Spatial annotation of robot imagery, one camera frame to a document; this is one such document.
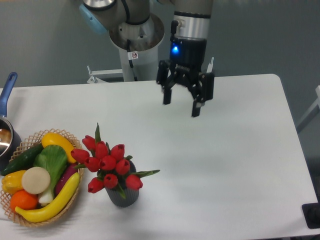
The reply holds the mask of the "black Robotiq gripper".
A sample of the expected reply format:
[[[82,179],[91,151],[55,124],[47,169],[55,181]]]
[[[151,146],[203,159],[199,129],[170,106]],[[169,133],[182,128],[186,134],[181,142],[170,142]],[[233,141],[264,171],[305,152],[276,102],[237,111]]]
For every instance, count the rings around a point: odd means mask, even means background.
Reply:
[[[168,80],[170,70],[177,71],[178,75],[186,74],[190,81],[196,79],[195,85],[191,82],[182,84],[188,88],[193,96],[192,117],[200,115],[201,107],[205,102],[213,99],[215,74],[213,72],[202,73],[202,64],[205,58],[207,40],[204,38],[178,38],[171,37],[170,54],[168,60],[160,60],[156,83],[161,85],[163,92],[163,104],[171,103],[172,90],[176,84],[175,80],[182,80],[182,77],[173,77],[173,80]]]

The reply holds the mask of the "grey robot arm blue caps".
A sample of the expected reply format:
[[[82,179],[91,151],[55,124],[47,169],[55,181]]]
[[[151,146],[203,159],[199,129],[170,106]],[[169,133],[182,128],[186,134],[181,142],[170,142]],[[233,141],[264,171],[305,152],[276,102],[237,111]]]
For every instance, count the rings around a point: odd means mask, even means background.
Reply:
[[[213,65],[202,70],[213,2],[172,0],[170,4],[174,13],[165,60],[158,59],[164,24],[151,12],[148,0],[85,0],[79,11],[95,33],[109,34],[119,51],[124,81],[156,81],[165,105],[171,102],[172,87],[184,86],[193,98],[191,115],[197,117],[214,91]]]

